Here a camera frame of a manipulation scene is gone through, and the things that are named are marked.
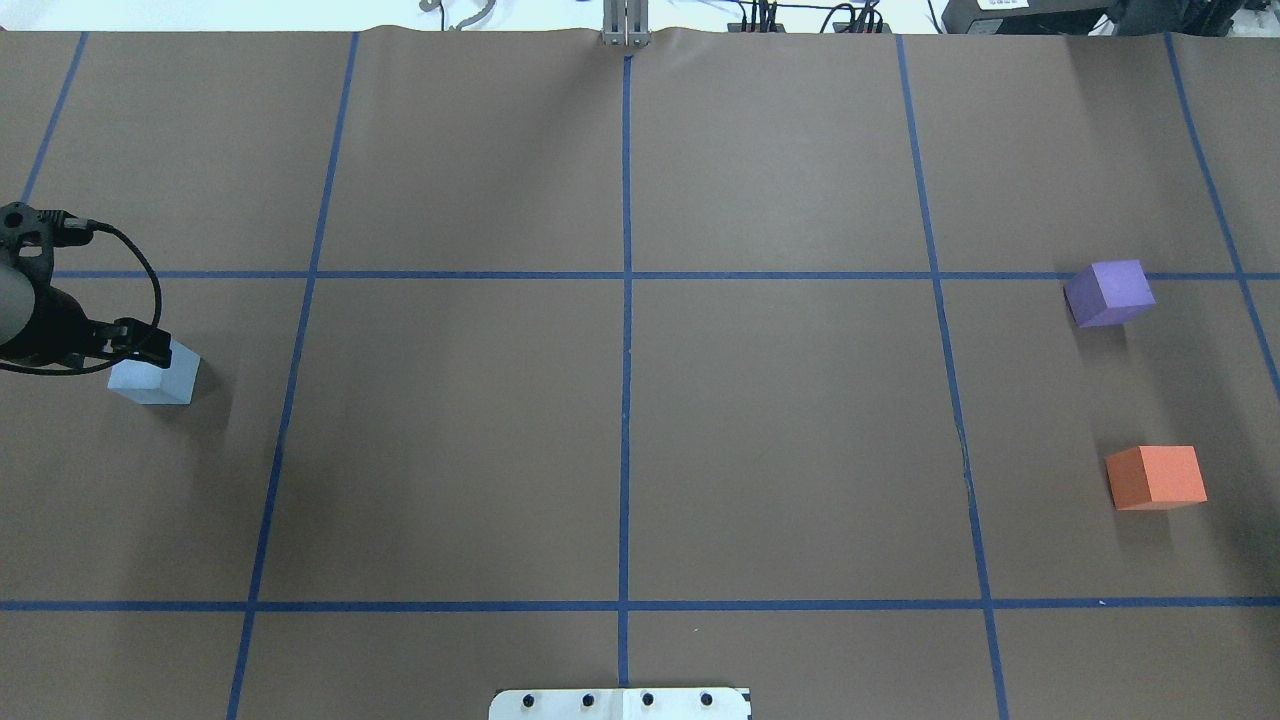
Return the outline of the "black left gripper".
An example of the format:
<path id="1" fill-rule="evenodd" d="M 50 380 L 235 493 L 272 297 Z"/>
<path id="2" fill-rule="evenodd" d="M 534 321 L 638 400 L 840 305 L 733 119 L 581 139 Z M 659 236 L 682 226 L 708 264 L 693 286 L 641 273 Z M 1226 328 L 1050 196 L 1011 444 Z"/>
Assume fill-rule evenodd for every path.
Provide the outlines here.
<path id="1" fill-rule="evenodd" d="M 70 295 L 51 286 L 36 286 L 29 319 L 3 343 L 3 361 L 23 368 L 55 364 L 79 368 L 83 357 L 169 369 L 172 334 L 134 318 L 92 322 Z"/>

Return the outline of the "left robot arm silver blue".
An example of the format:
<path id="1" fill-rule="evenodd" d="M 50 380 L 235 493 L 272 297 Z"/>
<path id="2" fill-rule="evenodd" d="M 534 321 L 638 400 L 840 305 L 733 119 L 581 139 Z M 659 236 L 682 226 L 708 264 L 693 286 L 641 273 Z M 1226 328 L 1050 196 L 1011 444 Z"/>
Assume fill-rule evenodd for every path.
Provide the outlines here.
<path id="1" fill-rule="evenodd" d="M 22 375 L 74 377 L 105 372 L 125 361 L 163 370 L 172 366 L 172 336 L 159 328 L 163 293 L 152 278 L 154 314 L 143 322 L 88 318 L 70 295 L 3 268 L 3 370 Z"/>

